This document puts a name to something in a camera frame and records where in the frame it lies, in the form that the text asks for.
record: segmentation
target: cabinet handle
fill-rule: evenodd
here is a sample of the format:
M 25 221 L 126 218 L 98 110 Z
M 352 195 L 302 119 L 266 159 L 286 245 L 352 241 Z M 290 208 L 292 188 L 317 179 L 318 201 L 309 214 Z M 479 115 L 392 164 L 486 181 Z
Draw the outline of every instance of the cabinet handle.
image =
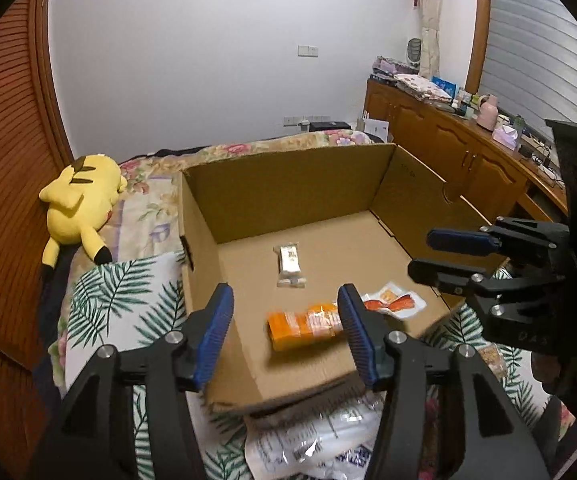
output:
M 469 173 L 471 173 L 471 168 L 473 167 L 473 163 L 475 162 L 476 158 L 477 158 L 477 153 L 475 153 L 475 155 L 473 155 L 471 158 L 471 163 L 469 164 Z

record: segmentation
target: white wall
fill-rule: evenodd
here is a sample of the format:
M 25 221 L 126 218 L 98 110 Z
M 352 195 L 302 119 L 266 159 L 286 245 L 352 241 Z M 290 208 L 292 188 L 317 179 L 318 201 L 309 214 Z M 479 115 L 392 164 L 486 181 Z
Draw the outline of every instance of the white wall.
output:
M 294 132 L 284 116 L 355 120 L 374 58 L 404 59 L 418 35 L 413 0 L 49 3 L 73 151 L 117 160 Z M 319 58 L 298 58 L 298 44 Z
M 464 86 L 469 74 L 477 0 L 442 0 L 440 76 Z

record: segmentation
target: pink thermos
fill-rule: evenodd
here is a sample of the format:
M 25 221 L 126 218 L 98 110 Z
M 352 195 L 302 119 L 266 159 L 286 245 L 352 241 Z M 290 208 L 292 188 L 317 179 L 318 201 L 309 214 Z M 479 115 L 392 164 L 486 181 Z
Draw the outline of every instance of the pink thermos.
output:
M 477 117 L 477 124 L 492 132 L 497 124 L 497 97 L 491 95 L 486 101 L 480 104 L 480 113 Z

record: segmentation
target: blue package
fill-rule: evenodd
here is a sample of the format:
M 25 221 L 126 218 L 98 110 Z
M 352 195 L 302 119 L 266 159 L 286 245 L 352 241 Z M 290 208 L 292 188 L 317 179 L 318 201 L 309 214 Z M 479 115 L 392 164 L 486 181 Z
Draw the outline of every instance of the blue package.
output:
M 435 83 L 439 86 L 444 92 L 451 96 L 451 99 L 455 99 L 455 92 L 457 92 L 457 85 L 454 83 L 449 83 L 448 81 L 444 81 L 444 79 L 440 79 L 436 75 L 433 76 L 431 79 L 431 83 Z

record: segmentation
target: beige curtain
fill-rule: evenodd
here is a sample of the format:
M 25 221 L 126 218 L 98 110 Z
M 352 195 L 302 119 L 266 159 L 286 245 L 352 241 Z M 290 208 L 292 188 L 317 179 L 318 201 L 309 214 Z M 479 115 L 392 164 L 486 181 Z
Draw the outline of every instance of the beige curtain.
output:
M 419 0 L 422 10 L 422 59 L 420 75 L 440 73 L 440 12 L 442 0 Z

